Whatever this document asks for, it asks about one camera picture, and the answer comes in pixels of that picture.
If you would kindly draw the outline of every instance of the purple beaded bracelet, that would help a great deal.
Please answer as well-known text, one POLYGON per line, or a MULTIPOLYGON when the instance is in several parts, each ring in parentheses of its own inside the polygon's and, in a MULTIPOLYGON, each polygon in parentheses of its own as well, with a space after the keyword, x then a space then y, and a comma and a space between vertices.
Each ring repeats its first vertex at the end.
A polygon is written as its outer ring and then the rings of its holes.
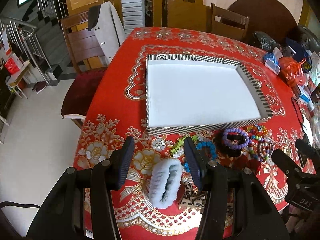
POLYGON ((241 130, 240 128, 225 129, 223 132, 222 141, 223 141, 223 144, 225 146, 229 147, 231 150, 241 150, 241 149, 247 147, 250 142, 252 142, 252 140, 249 139, 249 135, 244 130, 241 130), (235 142, 233 144, 229 139, 227 139, 227 135, 229 133, 237 133, 237 134, 242 135, 244 138, 244 143, 241 143, 238 145, 238 143, 235 142))

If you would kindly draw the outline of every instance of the white floor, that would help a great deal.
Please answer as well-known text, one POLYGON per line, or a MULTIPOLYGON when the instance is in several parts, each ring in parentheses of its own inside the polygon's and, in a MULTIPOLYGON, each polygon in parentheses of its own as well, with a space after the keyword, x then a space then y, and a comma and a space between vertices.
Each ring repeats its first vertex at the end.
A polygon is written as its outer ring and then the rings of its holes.
MULTIPOLYGON (((61 106, 73 80, 60 81, 29 99, 16 97, 0 145, 0 202, 41 205, 66 168, 72 166, 80 129, 62 119, 61 106)), ((25 236, 36 208, 4 207, 4 214, 25 236)))

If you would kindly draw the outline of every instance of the fluffy scrunchie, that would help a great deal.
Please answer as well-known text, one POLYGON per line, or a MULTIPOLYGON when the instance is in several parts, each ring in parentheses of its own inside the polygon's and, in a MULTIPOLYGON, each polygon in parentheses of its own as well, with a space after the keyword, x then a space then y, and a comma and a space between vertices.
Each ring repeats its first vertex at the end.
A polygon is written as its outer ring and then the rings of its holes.
POLYGON ((149 200, 153 207, 164 209, 177 198, 182 176, 182 166, 178 159, 164 159, 153 167, 149 200))

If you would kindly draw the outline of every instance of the wooden chair leg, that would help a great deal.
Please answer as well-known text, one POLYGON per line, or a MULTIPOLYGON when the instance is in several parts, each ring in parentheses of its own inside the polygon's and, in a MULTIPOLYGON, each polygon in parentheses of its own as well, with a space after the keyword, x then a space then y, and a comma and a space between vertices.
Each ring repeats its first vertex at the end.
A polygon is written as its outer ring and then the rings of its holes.
POLYGON ((73 119, 73 118, 71 118, 71 120, 72 120, 80 129, 82 129, 83 121, 82 121, 81 119, 73 119))

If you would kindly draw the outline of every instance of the maroon seat cushion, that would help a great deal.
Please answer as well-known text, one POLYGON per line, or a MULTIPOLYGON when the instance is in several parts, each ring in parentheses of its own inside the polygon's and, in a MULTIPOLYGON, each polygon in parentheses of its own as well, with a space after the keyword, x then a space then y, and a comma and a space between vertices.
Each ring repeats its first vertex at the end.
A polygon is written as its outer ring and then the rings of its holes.
POLYGON ((87 115, 93 96, 106 69, 91 69, 76 77, 63 100, 62 116, 68 114, 87 115))

